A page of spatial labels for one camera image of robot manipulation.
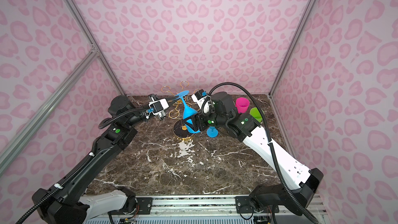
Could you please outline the blue wine glass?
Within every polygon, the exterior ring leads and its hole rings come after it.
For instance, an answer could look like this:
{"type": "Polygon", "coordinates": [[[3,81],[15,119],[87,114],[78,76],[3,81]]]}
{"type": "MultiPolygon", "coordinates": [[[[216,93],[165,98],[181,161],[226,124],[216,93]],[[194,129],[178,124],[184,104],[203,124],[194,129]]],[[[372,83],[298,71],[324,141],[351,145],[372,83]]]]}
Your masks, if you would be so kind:
{"type": "Polygon", "coordinates": [[[194,127],[194,119],[193,117],[198,113],[196,110],[194,110],[192,107],[188,106],[184,97],[187,96],[189,93],[188,90],[181,91],[178,94],[176,94],[176,97],[178,100],[181,100],[184,106],[183,110],[183,122],[184,125],[187,128],[187,131],[192,134],[199,133],[200,130],[198,128],[194,127]]]}
{"type": "Polygon", "coordinates": [[[209,138],[216,138],[219,134],[219,131],[215,127],[209,127],[206,133],[209,138]]]}

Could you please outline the magenta wine glass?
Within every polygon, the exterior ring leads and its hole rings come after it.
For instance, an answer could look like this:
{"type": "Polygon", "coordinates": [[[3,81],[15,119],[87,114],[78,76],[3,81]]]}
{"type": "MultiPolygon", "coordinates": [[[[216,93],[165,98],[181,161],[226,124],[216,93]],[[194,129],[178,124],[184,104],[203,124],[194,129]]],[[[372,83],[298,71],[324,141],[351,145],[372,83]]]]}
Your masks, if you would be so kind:
{"type": "Polygon", "coordinates": [[[250,106],[250,101],[247,98],[239,97],[238,99],[236,99],[235,106],[237,108],[238,113],[243,114],[247,112],[250,106]]]}

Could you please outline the green wine glass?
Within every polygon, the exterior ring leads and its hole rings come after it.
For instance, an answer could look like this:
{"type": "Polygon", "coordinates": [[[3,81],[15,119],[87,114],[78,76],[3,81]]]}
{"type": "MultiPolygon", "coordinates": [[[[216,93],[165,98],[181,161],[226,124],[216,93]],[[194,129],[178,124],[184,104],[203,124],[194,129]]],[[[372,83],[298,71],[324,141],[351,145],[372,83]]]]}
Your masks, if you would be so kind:
{"type": "Polygon", "coordinates": [[[257,107],[253,107],[250,110],[250,115],[253,116],[259,123],[263,122],[262,115],[264,114],[264,111],[262,109],[258,109],[257,107]]]}

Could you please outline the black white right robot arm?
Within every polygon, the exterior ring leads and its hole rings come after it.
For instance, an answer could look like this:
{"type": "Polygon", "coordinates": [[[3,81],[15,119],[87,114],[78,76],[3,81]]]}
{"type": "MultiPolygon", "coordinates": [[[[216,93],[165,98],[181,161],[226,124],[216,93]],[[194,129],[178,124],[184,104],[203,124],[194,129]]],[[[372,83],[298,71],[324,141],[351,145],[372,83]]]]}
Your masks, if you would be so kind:
{"type": "Polygon", "coordinates": [[[231,138],[255,151],[277,173],[279,184],[260,184],[250,193],[249,202],[255,211],[283,205],[295,215],[318,222],[307,207],[323,179],[319,169],[310,169],[298,162],[271,138],[268,129],[255,117],[240,113],[228,93],[208,95],[199,90],[192,95],[192,100],[200,111],[184,110],[183,123],[190,133],[206,131],[210,127],[222,128],[231,138]]]}

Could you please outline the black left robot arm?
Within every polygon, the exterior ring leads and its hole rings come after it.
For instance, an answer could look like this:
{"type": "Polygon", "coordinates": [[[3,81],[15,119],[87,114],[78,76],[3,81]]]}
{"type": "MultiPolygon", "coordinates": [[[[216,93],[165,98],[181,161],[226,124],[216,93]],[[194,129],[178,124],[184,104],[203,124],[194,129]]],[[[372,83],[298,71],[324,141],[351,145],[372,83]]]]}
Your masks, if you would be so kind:
{"type": "Polygon", "coordinates": [[[176,96],[159,98],[155,94],[149,99],[149,103],[135,107],[127,96],[115,97],[108,108],[111,117],[99,124],[99,129],[104,132],[93,141],[89,153],[49,189],[38,189],[32,197],[34,206],[18,223],[23,223],[34,212],[48,224],[82,224],[114,211],[135,213],[138,206],[136,194],[126,186],[92,200],[83,194],[101,170],[129,146],[137,134],[137,124],[152,117],[165,118],[165,110],[178,101],[176,96]]]}

